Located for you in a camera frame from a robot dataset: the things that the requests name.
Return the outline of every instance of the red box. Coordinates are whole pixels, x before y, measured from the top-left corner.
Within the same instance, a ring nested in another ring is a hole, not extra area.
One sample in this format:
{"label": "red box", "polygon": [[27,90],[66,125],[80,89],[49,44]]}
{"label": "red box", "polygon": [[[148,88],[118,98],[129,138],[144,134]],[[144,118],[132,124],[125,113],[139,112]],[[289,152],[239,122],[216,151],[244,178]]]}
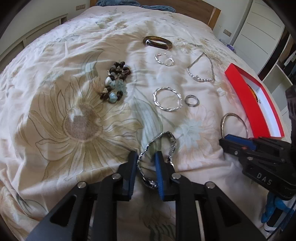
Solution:
{"label": "red box", "polygon": [[235,64],[230,64],[225,74],[246,112],[254,137],[283,138],[280,118],[265,87]]}

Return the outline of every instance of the metal bolt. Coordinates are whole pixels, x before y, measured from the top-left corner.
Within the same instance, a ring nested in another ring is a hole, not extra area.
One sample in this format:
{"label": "metal bolt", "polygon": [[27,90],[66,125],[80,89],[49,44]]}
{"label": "metal bolt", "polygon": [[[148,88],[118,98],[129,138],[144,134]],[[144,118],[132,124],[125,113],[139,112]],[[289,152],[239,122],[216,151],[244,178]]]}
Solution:
{"label": "metal bolt", "polygon": [[120,179],[121,178],[121,175],[119,174],[119,173],[114,173],[113,175],[112,175],[112,179],[114,179],[114,180],[118,180],[118,179]]}
{"label": "metal bolt", "polygon": [[207,182],[207,183],[205,184],[205,186],[206,186],[207,188],[209,188],[209,189],[213,189],[216,185],[215,185],[215,183],[213,183],[213,182]]}
{"label": "metal bolt", "polygon": [[79,182],[77,184],[78,188],[85,188],[86,187],[86,182]]}
{"label": "metal bolt", "polygon": [[175,173],[172,174],[172,178],[173,179],[180,179],[181,178],[181,175],[179,173],[176,173],[175,172]]}

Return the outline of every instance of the headboard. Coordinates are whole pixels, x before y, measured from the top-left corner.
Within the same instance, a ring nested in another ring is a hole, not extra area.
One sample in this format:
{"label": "headboard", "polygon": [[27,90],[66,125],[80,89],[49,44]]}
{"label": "headboard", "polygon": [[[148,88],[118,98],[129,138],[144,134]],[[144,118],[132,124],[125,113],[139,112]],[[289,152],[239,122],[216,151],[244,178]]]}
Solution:
{"label": "headboard", "polygon": [[[202,0],[137,0],[141,5],[164,5],[176,9],[176,13],[181,13],[191,18],[195,18],[214,28],[221,10]],[[90,6],[95,6],[97,0],[90,0]]]}

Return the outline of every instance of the folded blue fabric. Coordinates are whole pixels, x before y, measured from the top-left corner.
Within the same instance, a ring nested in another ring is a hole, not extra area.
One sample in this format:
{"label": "folded blue fabric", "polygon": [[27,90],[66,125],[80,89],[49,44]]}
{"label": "folded blue fabric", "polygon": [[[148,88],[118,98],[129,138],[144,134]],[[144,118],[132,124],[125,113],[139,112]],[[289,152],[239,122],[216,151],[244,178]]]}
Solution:
{"label": "folded blue fabric", "polygon": [[170,6],[160,6],[160,5],[154,5],[154,6],[147,6],[143,5],[142,8],[152,9],[152,10],[161,10],[161,11],[169,11],[169,12],[176,12],[176,9],[170,7]]}
{"label": "folded blue fabric", "polygon": [[98,0],[96,3],[96,6],[119,6],[119,5],[125,5],[125,6],[136,6],[140,7],[141,4],[139,4],[135,0]]}

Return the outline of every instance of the wall outlet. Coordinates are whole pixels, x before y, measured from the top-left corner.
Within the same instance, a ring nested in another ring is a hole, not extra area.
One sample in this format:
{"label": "wall outlet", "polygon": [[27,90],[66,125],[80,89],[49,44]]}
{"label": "wall outlet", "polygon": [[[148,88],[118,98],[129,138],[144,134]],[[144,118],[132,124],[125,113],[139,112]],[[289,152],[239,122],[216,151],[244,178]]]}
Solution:
{"label": "wall outlet", "polygon": [[76,6],[76,11],[80,9],[85,9],[85,4]]}
{"label": "wall outlet", "polygon": [[228,30],[224,29],[223,33],[225,33],[227,36],[231,36],[231,32],[229,32]]}

